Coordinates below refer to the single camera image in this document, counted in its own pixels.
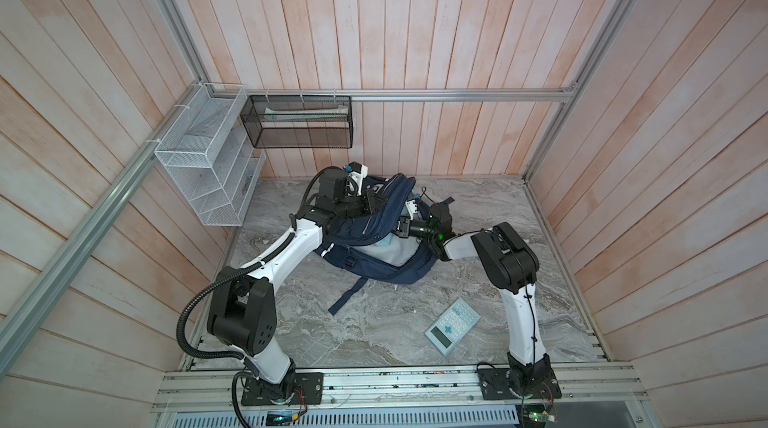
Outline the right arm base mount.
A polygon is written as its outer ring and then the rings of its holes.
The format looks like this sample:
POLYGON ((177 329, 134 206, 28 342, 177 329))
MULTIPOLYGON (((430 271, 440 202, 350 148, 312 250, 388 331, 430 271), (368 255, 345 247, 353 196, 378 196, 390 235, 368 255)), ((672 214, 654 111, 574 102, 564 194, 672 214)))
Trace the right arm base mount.
POLYGON ((484 400, 534 398, 560 399, 562 391, 548 354, 534 364, 523 365, 508 355, 508 368, 479 362, 475 368, 484 400))

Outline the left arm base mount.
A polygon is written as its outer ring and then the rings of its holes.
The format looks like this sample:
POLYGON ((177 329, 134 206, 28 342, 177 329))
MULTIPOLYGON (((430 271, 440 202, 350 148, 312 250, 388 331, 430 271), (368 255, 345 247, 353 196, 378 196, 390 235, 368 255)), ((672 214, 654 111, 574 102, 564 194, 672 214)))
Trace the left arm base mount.
POLYGON ((246 406, 319 405, 324 374, 319 371, 289 372, 279 384, 271 384, 246 374, 241 403, 246 406))

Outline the aluminium frame horizontal bar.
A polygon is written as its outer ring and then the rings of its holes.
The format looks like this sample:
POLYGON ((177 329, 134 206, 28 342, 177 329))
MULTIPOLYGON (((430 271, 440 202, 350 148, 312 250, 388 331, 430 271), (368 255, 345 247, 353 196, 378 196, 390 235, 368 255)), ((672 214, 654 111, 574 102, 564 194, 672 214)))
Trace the aluminium frame horizontal bar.
POLYGON ((246 96, 299 97, 347 97, 358 103, 389 102, 544 102, 563 103, 570 101, 575 89, 321 89, 321 90, 278 90, 243 89, 246 96))

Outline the teal calculator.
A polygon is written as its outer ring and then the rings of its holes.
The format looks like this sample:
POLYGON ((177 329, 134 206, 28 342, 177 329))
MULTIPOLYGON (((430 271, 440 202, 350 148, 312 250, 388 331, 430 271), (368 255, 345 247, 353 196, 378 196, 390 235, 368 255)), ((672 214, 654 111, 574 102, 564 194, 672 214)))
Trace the teal calculator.
POLYGON ((425 331, 426 338, 447 356, 480 321, 481 315, 458 298, 425 331))

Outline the navy blue student backpack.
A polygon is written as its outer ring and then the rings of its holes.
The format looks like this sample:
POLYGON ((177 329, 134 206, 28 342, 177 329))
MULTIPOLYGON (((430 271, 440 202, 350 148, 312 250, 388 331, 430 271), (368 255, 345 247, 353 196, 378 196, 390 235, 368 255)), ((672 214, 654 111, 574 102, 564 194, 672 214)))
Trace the navy blue student backpack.
POLYGON ((325 239, 315 250, 330 265, 359 277, 355 285, 328 309, 330 314, 337 314, 369 280, 411 285, 422 279, 439 261, 427 244, 415 237, 402 239, 395 235, 399 241, 397 250, 375 247, 388 234, 393 234, 400 216, 408 215, 406 201, 417 198, 423 202, 423 220, 427 218, 431 205, 445 203, 449 208, 454 202, 449 197, 441 202, 432 200, 425 203, 424 192, 413 192, 415 184, 413 177, 403 174, 389 179, 375 176, 365 178, 364 185, 367 188, 374 188, 377 193, 388 198, 386 206, 371 216, 345 221, 335 235, 325 239))

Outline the light blue pencil pouch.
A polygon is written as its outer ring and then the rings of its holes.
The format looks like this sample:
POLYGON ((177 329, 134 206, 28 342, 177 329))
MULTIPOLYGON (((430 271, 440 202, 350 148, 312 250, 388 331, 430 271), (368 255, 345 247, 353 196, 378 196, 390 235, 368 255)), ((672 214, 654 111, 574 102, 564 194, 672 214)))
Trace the light blue pencil pouch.
POLYGON ((397 250, 398 246, 398 238, 393 234, 388 234, 385 238, 375 244, 375 247, 381 250, 397 250))

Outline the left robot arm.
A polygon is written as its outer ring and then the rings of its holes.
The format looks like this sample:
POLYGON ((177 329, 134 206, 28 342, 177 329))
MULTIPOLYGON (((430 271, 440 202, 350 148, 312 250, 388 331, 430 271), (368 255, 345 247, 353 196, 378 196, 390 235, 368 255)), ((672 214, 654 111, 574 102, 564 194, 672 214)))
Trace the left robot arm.
POLYGON ((266 252, 214 282, 207 331, 259 379, 283 382, 292 360, 275 339, 276 294, 288 275, 348 220, 375 215, 387 203, 382 188, 339 169, 321 174, 319 191, 302 201, 290 227, 266 252))

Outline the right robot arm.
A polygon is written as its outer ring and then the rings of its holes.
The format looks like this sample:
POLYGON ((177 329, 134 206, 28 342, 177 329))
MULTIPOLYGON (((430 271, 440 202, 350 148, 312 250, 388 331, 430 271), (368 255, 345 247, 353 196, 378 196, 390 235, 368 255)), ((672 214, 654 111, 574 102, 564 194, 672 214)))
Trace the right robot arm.
POLYGON ((540 335, 535 308, 539 260, 530 246, 506 222, 464 234, 452 230, 445 203, 429 207, 425 220, 399 217, 393 234, 415 237, 441 261, 477 258, 490 283, 502 297, 509 329, 508 383, 523 397, 525 391, 551 374, 551 364, 540 335))

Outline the aluminium mounting rail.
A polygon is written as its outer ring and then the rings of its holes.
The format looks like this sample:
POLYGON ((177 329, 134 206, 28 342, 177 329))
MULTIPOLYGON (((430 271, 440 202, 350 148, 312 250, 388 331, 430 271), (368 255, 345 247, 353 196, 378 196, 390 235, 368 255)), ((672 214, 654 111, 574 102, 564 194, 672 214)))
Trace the aluminium mounting rail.
MULTIPOLYGON (((576 402, 644 401, 649 395, 634 367, 624 362, 556 363, 555 386, 531 388, 532 402, 549 400, 557 392, 557 406, 576 402)), ((304 389, 315 394, 317 409, 390 408, 418 406, 490 405, 518 403, 508 387, 504 365, 496 377, 480 376, 473 365, 390 368, 298 369, 306 378, 321 373, 323 379, 304 389)), ((234 372, 171 372, 160 384, 152 413, 224 411, 232 407, 234 372)))

